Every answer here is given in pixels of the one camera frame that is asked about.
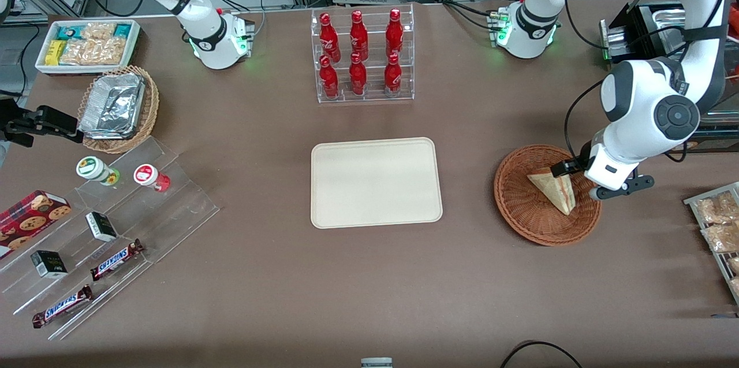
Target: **sandwich wrapper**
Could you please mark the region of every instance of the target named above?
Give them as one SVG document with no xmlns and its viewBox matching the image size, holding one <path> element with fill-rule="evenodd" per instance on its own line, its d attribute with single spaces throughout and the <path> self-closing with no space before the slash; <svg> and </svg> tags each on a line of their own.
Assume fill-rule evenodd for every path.
<svg viewBox="0 0 739 368">
<path fill-rule="evenodd" d="M 549 168 L 541 168 L 534 170 L 527 177 L 559 212 L 570 215 L 575 209 L 575 192 L 572 190 L 570 175 L 555 178 Z"/>
</svg>

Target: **table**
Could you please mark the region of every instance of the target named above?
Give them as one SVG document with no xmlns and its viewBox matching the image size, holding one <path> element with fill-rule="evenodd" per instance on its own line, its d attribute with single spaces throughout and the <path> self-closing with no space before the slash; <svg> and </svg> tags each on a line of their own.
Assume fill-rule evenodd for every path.
<svg viewBox="0 0 739 368">
<path fill-rule="evenodd" d="M 573 0 L 586 36 L 625 0 Z M 497 8 L 497 2 L 481 8 Z M 252 58 L 205 68 L 175 18 L 140 18 L 135 61 L 155 79 L 154 135 L 222 207 L 64 341 L 0 305 L 7 366 L 498 366 L 527 339 L 584 366 L 736 366 L 731 297 L 681 200 L 737 180 L 736 157 L 659 157 L 656 186 L 608 200 L 580 244 L 539 247 L 502 220 L 491 179 L 525 144 L 562 146 L 570 103 L 607 69 L 566 20 L 536 60 L 491 49 L 442 5 L 416 5 L 416 99 L 319 106 L 309 11 L 269 13 Z M 39 75 L 29 106 L 74 113 L 89 77 Z M 571 122 L 576 147 L 607 124 L 596 95 Z M 309 219 L 319 143 L 425 136 L 436 144 L 444 215 L 431 224 L 320 231 Z M 0 169 L 0 207 L 82 183 L 81 145 L 39 137 Z M 105 160 L 113 157 L 102 156 Z M 509 366 L 562 363 L 527 350 Z"/>
</svg>

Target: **white tray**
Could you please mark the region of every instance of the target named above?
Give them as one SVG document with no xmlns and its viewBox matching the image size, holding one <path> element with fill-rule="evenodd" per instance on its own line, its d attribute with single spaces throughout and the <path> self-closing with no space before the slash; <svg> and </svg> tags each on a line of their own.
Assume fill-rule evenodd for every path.
<svg viewBox="0 0 739 368">
<path fill-rule="evenodd" d="M 434 222 L 442 212 L 430 139 L 328 143 L 312 150 L 316 228 Z"/>
<path fill-rule="evenodd" d="M 119 25 L 131 25 L 131 31 L 129 31 L 129 36 L 126 39 L 126 47 L 124 47 L 124 54 L 121 57 L 121 63 L 119 63 L 118 65 L 85 66 L 46 65 L 44 63 L 46 54 L 48 52 L 48 44 L 50 44 L 52 40 L 56 39 L 60 28 L 87 25 L 87 23 L 90 23 L 91 21 L 95 21 L 96 23 L 116 23 Z M 103 73 L 116 68 L 124 68 L 129 65 L 129 62 L 131 61 L 131 56 L 134 54 L 134 48 L 136 47 L 136 40 L 138 39 L 139 31 L 139 24 L 134 20 L 130 20 L 129 18 L 100 18 L 100 20 L 96 18 L 95 20 L 54 21 L 50 26 L 48 26 L 47 36 L 44 39 L 44 45 L 42 46 L 42 49 L 39 51 L 39 57 L 36 58 L 35 66 L 39 72 L 45 73 L 47 75 L 84 75 L 86 73 Z"/>
</svg>

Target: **brown wicker basket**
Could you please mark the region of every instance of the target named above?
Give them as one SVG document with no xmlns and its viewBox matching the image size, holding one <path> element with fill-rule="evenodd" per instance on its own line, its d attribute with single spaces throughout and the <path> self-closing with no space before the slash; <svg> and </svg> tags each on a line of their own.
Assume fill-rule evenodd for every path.
<svg viewBox="0 0 739 368">
<path fill-rule="evenodd" d="M 526 177 L 570 157 L 559 147 L 534 144 L 514 150 L 498 166 L 493 182 L 495 202 L 507 223 L 524 238 L 549 246 L 574 244 L 598 224 L 602 205 L 589 197 L 594 184 L 583 174 L 571 176 L 576 205 L 570 215 L 559 212 Z"/>
<path fill-rule="evenodd" d="M 146 140 L 146 137 L 151 134 L 151 130 L 154 128 L 154 123 L 156 121 L 156 110 L 159 109 L 159 91 L 156 89 L 156 84 L 151 79 L 150 74 L 137 66 L 118 68 L 106 72 L 103 75 L 122 75 L 124 73 L 137 73 L 138 75 L 143 76 L 146 80 L 146 89 L 144 90 L 143 101 L 141 102 L 141 113 L 139 115 L 137 125 L 138 130 L 136 131 L 136 134 L 134 134 L 131 139 L 127 140 L 93 140 L 85 137 L 82 141 L 82 144 L 84 144 L 85 147 L 108 154 L 120 154 L 141 144 Z M 82 114 L 85 112 L 90 91 L 92 91 L 92 83 L 87 87 L 87 92 L 85 92 L 85 95 L 82 97 L 82 103 L 80 104 L 80 108 L 77 110 L 78 121 L 82 119 Z"/>
</svg>

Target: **coca-cola bottle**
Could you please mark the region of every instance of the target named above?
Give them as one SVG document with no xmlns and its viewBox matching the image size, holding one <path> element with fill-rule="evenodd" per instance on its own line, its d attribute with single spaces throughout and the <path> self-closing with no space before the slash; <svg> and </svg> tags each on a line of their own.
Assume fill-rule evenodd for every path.
<svg viewBox="0 0 739 368">
<path fill-rule="evenodd" d="M 341 60 L 341 51 L 338 49 L 338 34 L 331 25 L 331 16 L 328 13 L 322 13 L 319 20 L 321 20 L 321 47 L 323 47 L 324 54 L 328 55 L 332 63 L 338 63 Z"/>
<path fill-rule="evenodd" d="M 367 68 L 362 63 L 359 52 L 352 54 L 352 65 L 349 67 L 349 76 L 352 78 L 352 92 L 356 96 L 363 96 L 367 89 Z"/>
<path fill-rule="evenodd" d="M 395 98 L 401 92 L 401 74 L 403 70 L 398 65 L 398 54 L 393 53 L 388 58 L 385 67 L 385 95 Z"/>
<path fill-rule="evenodd" d="M 397 8 L 390 10 L 390 23 L 385 30 L 387 45 L 385 52 L 388 57 L 391 54 L 399 54 L 403 50 L 403 25 L 401 25 L 401 11 Z"/>
<path fill-rule="evenodd" d="M 324 88 L 324 94 L 328 99 L 338 98 L 338 76 L 336 70 L 331 66 L 331 60 L 327 55 L 321 55 L 319 58 L 321 62 L 321 70 L 319 76 L 321 76 L 321 85 Z"/>
<path fill-rule="evenodd" d="M 359 10 L 352 11 L 352 30 L 349 31 L 349 37 L 352 39 L 352 52 L 358 52 L 362 60 L 370 57 L 370 43 L 367 39 L 367 27 L 362 21 L 362 12 Z"/>
</svg>

